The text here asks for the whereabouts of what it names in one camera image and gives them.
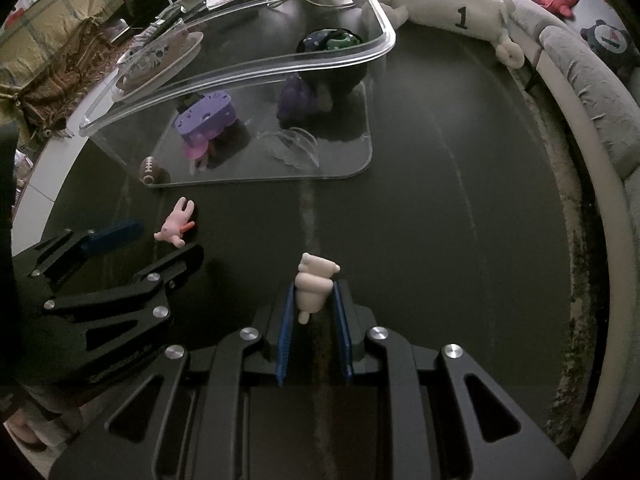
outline black table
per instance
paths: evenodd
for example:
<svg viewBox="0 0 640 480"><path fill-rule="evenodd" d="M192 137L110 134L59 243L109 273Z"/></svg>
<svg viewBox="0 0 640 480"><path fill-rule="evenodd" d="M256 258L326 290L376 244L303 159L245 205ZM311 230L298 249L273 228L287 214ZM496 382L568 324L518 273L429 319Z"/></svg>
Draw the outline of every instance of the black table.
<svg viewBox="0 0 640 480"><path fill-rule="evenodd" d="M198 208L187 239L206 259L172 297L172 343L200 348L247 325L310 250L340 264L381 324L421 346L461 344L541 424L570 289L561 203L533 117L489 44L410 23L380 91L371 164L344 180L149 190L88 142L45 236L127 216L146 234L88 263L69 289L124 283L170 252L152 233L184 195Z"/></svg>

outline white floor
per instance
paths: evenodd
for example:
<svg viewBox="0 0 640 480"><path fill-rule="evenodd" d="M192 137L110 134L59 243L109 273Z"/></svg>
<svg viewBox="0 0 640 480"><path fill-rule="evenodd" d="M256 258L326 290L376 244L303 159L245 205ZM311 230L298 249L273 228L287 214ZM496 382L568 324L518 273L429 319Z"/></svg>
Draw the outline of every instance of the white floor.
<svg viewBox="0 0 640 480"><path fill-rule="evenodd" d="M65 182L71 167L76 161L87 137L80 137L80 123L91 104L100 97L107 85L115 76L109 74L98 83L78 105L69 117L67 129L72 134L68 139L51 139L36 163L33 174L15 213L12 229L12 254L15 256L42 238L42 232L49 219L53 204ZM107 91L92 113L92 117L104 114L113 105L111 92Z"/></svg>

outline transparent plastic bin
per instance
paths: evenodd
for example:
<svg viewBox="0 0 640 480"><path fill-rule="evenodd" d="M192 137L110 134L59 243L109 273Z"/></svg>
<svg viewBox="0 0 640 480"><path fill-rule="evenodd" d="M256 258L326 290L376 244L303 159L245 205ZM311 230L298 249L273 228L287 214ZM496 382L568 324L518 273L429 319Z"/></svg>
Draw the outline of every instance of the transparent plastic bin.
<svg viewBox="0 0 640 480"><path fill-rule="evenodd" d="M326 28L362 43L296 53ZM350 176L371 159L375 80L395 40L376 0L214 11L123 60L80 134L150 187Z"/></svg>

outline sofa leg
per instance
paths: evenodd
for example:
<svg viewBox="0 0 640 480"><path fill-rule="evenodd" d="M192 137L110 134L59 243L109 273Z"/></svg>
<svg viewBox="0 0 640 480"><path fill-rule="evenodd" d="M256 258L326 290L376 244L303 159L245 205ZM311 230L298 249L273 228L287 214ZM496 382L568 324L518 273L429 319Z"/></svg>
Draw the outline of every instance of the sofa leg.
<svg viewBox="0 0 640 480"><path fill-rule="evenodd" d="M529 78L529 82L527 82L527 85L524 87L524 91L529 92L537 84L538 81L540 81L540 74L537 70L534 70L531 78Z"/></svg>

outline pink pig toy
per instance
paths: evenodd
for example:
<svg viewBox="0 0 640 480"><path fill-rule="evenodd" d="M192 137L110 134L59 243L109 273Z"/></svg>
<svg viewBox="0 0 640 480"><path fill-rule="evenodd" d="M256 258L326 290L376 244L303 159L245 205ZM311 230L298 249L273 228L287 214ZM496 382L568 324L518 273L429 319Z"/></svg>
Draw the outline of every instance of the pink pig toy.
<svg viewBox="0 0 640 480"><path fill-rule="evenodd" d="M189 222L189 218L191 218L193 208L195 207L193 200L189 200L187 206L182 209L186 200L185 197L181 197L180 200L178 200L174 210L171 211L171 214L164 221L160 232L154 234L156 240L164 240L179 249L184 247L182 235L196 225L196 222Z"/></svg>

